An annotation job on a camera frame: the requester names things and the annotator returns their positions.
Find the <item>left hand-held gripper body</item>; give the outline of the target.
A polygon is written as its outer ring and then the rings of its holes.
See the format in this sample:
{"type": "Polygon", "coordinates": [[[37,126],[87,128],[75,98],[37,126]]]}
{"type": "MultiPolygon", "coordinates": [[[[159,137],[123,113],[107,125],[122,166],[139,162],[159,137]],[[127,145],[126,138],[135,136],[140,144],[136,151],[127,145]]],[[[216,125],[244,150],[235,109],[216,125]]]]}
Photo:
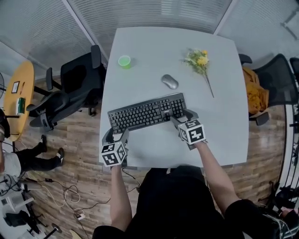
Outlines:
{"type": "Polygon", "coordinates": [[[106,167],[112,167],[123,164],[123,161],[127,160],[128,150],[121,141],[118,141],[104,145],[100,154],[104,165],[106,167]]]}

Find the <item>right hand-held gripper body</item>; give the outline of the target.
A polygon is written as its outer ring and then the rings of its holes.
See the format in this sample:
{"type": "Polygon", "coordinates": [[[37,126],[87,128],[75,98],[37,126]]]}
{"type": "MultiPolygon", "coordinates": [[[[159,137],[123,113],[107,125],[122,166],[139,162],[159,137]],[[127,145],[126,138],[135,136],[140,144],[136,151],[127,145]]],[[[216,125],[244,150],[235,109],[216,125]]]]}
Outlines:
{"type": "Polygon", "coordinates": [[[197,119],[178,124],[177,130],[189,150],[195,149],[195,144],[198,142],[207,143],[204,126],[197,119]]]}

